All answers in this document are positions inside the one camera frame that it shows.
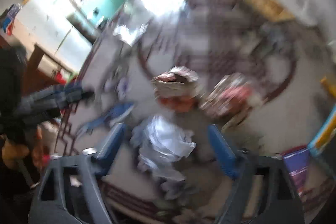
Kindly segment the left hand on handle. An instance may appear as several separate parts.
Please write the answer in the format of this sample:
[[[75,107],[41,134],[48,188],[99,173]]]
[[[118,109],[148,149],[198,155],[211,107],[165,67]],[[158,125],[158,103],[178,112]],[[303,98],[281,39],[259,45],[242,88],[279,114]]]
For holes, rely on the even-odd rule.
[[[33,147],[29,148],[24,144],[16,144],[9,139],[5,139],[2,147],[2,160],[8,168],[17,167],[17,161],[30,155],[33,159],[33,165],[37,169],[43,167],[43,136],[42,129],[38,126],[33,135]]]

